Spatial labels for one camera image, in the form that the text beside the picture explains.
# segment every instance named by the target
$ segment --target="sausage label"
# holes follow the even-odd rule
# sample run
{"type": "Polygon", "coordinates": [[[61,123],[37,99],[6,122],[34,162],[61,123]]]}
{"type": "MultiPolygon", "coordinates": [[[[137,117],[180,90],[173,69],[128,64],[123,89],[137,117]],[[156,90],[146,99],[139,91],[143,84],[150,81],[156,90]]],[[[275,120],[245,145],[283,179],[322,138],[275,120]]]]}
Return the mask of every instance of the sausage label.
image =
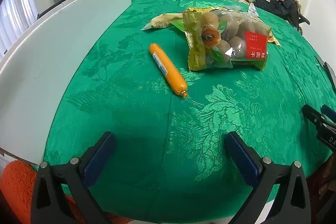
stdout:
{"type": "Polygon", "coordinates": [[[163,65],[163,63],[161,62],[160,58],[157,56],[156,52],[153,52],[153,58],[155,62],[157,63],[157,65],[159,66],[159,69],[161,70],[162,74],[166,77],[168,71],[166,67],[163,65]]]}

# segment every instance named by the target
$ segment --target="green tablecloth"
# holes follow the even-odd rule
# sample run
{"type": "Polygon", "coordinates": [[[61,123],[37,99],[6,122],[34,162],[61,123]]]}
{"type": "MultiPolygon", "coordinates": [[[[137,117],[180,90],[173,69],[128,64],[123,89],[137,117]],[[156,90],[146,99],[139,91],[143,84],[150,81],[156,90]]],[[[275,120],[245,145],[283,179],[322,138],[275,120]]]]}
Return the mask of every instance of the green tablecloth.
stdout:
{"type": "Polygon", "coordinates": [[[140,31],[161,13],[232,4],[247,9],[233,0],[132,0],[71,80],[44,159],[66,163],[112,131],[116,152],[90,191],[103,210],[151,222],[195,222],[237,212],[251,188],[223,148],[222,138],[232,130],[259,155],[279,164],[299,160],[311,175],[329,150],[301,108],[336,107],[336,100],[316,52],[293,27],[257,9],[282,45],[268,44],[264,71],[189,72],[182,32],[140,31]],[[166,84],[148,52],[150,43],[158,43],[184,76],[187,99],[166,84]]]}

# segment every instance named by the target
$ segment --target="sheer white curtain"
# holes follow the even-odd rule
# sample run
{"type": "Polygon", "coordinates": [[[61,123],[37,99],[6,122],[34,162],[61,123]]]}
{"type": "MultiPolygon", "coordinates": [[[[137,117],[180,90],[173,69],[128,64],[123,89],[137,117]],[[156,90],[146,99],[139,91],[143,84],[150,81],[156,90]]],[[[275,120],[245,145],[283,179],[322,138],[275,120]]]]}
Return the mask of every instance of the sheer white curtain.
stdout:
{"type": "Polygon", "coordinates": [[[0,4],[0,60],[37,18],[34,0],[3,0],[0,4]]]}

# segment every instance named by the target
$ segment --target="sausage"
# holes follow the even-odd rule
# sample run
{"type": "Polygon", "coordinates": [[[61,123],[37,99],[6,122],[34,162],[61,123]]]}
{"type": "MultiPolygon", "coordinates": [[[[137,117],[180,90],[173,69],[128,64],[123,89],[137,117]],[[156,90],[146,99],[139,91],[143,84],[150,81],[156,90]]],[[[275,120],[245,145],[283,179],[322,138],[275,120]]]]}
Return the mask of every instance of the sausage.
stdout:
{"type": "Polygon", "coordinates": [[[183,98],[187,97],[187,83],[160,46],[155,43],[150,44],[149,52],[152,54],[173,92],[183,98]]]}

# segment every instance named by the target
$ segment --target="white board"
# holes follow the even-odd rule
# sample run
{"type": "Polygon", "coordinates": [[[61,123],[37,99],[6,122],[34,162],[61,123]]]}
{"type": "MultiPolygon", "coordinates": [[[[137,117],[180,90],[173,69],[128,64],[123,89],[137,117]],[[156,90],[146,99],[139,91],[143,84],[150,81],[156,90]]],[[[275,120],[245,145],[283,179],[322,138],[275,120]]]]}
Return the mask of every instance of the white board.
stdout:
{"type": "Polygon", "coordinates": [[[67,0],[43,16],[0,67],[0,147],[40,164],[80,63],[131,0],[67,0]]]}

